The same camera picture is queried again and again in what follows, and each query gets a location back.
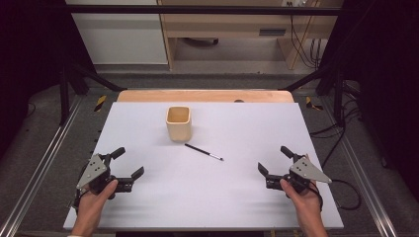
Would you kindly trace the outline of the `yellow black warning tape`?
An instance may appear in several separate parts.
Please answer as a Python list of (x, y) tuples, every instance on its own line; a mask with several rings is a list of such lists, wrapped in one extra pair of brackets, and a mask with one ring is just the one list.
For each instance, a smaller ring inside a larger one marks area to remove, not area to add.
[(312, 103), (310, 97), (305, 97), (305, 104), (306, 104), (306, 107), (309, 108), (309, 109), (314, 109), (314, 110), (317, 110), (317, 111), (323, 111), (323, 107), (314, 105)]
[(102, 95), (102, 96), (99, 97), (99, 99), (97, 101), (97, 104), (96, 104), (96, 107), (94, 109), (94, 112), (99, 112), (101, 110), (101, 108), (103, 107), (106, 99), (107, 99), (106, 95)]

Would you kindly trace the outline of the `white table cover sheet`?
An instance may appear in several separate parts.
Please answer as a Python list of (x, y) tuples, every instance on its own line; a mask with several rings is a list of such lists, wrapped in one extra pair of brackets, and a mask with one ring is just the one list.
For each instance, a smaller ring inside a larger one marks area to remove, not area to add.
[(167, 103), (112, 105), (96, 152), (126, 153), (111, 170), (144, 175), (129, 194), (107, 202), (100, 228), (116, 231), (271, 230), (297, 225), (293, 203), (266, 188), (258, 171), (283, 175), (292, 159), (281, 152), (318, 161), (296, 103), (191, 103), (193, 135), (188, 144), (222, 157), (219, 161), (170, 140)]

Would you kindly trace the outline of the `person's right hand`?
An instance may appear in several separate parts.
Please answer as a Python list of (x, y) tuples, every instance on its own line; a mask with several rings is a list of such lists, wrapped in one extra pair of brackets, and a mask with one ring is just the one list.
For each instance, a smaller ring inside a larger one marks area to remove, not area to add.
[(300, 195), (286, 180), (280, 180), (280, 184), (283, 191), (293, 202), (296, 218), (301, 229), (309, 232), (322, 227), (320, 203), (317, 195), (312, 192)]

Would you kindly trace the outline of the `wooden table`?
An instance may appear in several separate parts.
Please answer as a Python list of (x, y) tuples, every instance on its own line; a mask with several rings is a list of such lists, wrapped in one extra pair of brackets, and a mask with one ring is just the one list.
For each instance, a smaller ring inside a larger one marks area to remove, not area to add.
[(288, 91), (278, 90), (125, 90), (118, 102), (293, 103)]

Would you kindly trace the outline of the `person's left hand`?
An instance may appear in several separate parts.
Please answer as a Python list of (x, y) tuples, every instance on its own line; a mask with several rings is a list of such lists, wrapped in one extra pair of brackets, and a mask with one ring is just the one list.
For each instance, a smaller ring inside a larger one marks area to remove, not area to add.
[(78, 215), (74, 227), (86, 226), (96, 229), (100, 222), (102, 209), (105, 206), (107, 199), (116, 190), (118, 183), (117, 180), (111, 181), (98, 195), (94, 195), (92, 192), (84, 194), (80, 199)]

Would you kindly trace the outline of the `dark curtain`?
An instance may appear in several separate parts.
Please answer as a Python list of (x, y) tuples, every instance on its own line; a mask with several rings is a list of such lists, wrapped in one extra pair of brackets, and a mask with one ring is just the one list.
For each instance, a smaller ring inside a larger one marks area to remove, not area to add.
[(22, 126), (32, 95), (56, 85), (63, 62), (95, 67), (66, 0), (0, 0), (0, 158)]
[(419, 0), (343, 0), (317, 92), (360, 85), (359, 105), (387, 164), (419, 168)]

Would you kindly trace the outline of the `black frame post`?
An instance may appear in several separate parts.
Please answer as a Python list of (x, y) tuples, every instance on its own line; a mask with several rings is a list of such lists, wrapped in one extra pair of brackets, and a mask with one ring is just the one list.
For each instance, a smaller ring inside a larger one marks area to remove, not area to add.
[(338, 126), (343, 126), (343, 112), (342, 112), (342, 94), (343, 94), (343, 74), (340, 70), (336, 71), (336, 79), (334, 83), (334, 105), (333, 117)]
[(60, 107), (61, 119), (60, 124), (64, 125), (69, 117), (69, 96), (68, 96), (68, 81), (66, 78), (66, 67), (63, 66), (59, 72), (59, 91), (60, 91)]

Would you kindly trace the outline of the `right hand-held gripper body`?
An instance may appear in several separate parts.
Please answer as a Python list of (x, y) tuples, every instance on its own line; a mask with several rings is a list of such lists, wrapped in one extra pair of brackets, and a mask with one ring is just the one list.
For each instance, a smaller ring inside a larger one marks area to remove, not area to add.
[(282, 176), (271, 175), (266, 171), (266, 188), (272, 190), (282, 190), (280, 180), (286, 180), (294, 190), (300, 194), (307, 190), (311, 181), (331, 184), (332, 180), (326, 176), (320, 169), (314, 166), (307, 155), (298, 155), (296, 153), (286, 153), (286, 156), (293, 160), (289, 172)]

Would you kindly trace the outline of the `wooden desk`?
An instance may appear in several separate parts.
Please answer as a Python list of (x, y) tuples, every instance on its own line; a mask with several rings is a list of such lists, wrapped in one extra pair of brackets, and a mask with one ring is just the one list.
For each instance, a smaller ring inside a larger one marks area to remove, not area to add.
[[(340, 8), (344, 0), (156, 0), (160, 6), (254, 6)], [(335, 16), (279, 15), (197, 15), (163, 14), (161, 16), (168, 55), (175, 55), (174, 40), (180, 38), (271, 38), (278, 41), (289, 69), (303, 56), (308, 39), (328, 40)], [(283, 37), (261, 37), (260, 29), (286, 29)]]

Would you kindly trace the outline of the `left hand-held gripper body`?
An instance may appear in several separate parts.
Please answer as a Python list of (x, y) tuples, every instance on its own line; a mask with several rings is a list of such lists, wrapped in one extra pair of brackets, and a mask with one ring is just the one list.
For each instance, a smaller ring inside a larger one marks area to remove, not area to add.
[(82, 193), (90, 191), (92, 194), (98, 195), (111, 181), (117, 180), (118, 184), (115, 192), (130, 193), (132, 189), (132, 178), (117, 178), (111, 174), (111, 160), (117, 158), (118, 155), (114, 154), (93, 155), (85, 166), (76, 185), (76, 189)]

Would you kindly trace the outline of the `white cabinet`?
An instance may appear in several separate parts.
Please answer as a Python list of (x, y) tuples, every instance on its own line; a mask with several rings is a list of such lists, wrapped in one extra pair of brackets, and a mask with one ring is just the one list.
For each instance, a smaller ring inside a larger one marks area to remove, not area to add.
[(87, 14), (72, 18), (95, 65), (167, 64), (158, 14)]

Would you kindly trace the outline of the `black frame crossbar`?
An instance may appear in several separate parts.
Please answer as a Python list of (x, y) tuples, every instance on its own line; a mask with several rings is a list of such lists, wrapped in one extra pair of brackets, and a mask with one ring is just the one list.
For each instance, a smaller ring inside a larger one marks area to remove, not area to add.
[(70, 13), (339, 16), (341, 8), (254, 6), (66, 5)]

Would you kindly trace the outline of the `black diagonal frame brace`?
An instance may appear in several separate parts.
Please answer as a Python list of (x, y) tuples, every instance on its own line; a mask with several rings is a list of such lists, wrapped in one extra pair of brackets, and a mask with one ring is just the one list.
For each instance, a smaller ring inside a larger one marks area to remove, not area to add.
[(326, 76), (331, 71), (329, 66), (325, 66), (323, 68), (317, 69), (316, 71), (304, 76), (302, 79), (297, 80), (296, 82), (291, 83), (289, 86), (285, 88), (281, 88), (281, 91), (288, 91), (293, 92), (294, 90), (298, 89), (299, 87), (311, 82), (315, 79), (322, 78)]
[(106, 88), (114, 91), (114, 92), (121, 92), (124, 91), (125, 88), (124, 87), (120, 87), (104, 78), (102, 78), (101, 76), (99, 76), (97, 73), (89, 71), (85, 68), (83, 68), (82, 66), (78, 65), (78, 64), (73, 64), (72, 67), (74, 68), (75, 71), (77, 71), (78, 73), (80, 73), (81, 75), (88, 77), (94, 81), (96, 81), (97, 83), (105, 86)]

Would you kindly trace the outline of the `beige square pen holder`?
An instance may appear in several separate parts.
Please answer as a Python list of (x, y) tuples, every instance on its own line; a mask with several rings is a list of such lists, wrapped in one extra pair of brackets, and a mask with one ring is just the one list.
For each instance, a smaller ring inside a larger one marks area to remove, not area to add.
[(187, 142), (192, 138), (192, 113), (189, 107), (170, 107), (166, 115), (169, 137), (174, 142)]

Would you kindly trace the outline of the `black pen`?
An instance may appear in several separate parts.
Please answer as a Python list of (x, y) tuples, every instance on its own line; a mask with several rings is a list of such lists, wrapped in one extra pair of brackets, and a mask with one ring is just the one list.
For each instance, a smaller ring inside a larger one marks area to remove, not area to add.
[(219, 156), (217, 156), (217, 155), (215, 155), (215, 154), (212, 154), (212, 153), (210, 153), (210, 152), (208, 152), (208, 151), (205, 151), (205, 150), (203, 150), (203, 149), (201, 149), (201, 148), (199, 148), (199, 147), (196, 147), (196, 146), (191, 145), (191, 144), (188, 144), (188, 143), (185, 143), (184, 145), (185, 145), (185, 146), (187, 146), (187, 147), (189, 147), (189, 148), (191, 148), (191, 149), (193, 149), (193, 150), (196, 150), (196, 151), (198, 151), (198, 152), (201, 152), (201, 153), (203, 153), (203, 154), (206, 154), (206, 155), (208, 155), (209, 157), (212, 157), (212, 158), (217, 159), (217, 160), (219, 160), (219, 161), (224, 161), (224, 159), (223, 159), (222, 157), (219, 157)]

